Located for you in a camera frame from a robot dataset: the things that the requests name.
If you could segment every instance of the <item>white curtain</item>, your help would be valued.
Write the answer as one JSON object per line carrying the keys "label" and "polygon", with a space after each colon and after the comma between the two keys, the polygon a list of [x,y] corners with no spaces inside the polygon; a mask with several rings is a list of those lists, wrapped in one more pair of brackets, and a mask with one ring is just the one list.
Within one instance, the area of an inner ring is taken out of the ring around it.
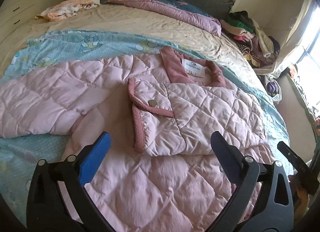
{"label": "white curtain", "polygon": [[297,59],[299,58],[290,57],[290,54],[292,54],[292,52],[294,52],[294,50],[301,43],[303,34],[308,26],[308,23],[310,22],[312,13],[316,8],[317,3],[315,0],[303,1],[297,21],[289,32],[287,41],[282,45],[278,58],[273,65],[254,69],[257,75],[270,74],[272,77],[278,78],[285,68],[287,68],[290,64],[297,62]]}

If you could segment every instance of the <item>button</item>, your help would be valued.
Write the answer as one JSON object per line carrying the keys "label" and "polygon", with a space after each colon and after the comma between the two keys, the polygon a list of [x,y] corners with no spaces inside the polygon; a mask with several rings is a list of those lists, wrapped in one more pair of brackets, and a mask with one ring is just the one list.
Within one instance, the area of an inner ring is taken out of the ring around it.
{"label": "button", "polygon": [[158,106],[158,102],[155,101],[155,100],[153,100],[153,99],[149,100],[149,101],[148,101],[148,104],[149,104],[149,106],[152,106],[152,107]]}

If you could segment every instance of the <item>white label tag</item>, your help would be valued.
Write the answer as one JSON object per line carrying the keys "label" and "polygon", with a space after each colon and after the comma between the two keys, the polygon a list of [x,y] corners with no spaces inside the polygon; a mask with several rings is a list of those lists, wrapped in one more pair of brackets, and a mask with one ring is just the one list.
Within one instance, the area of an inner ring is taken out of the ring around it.
{"label": "white label tag", "polygon": [[200,64],[184,59],[183,67],[186,69],[188,74],[192,76],[200,77],[200,78],[205,78],[204,67],[201,66]]}

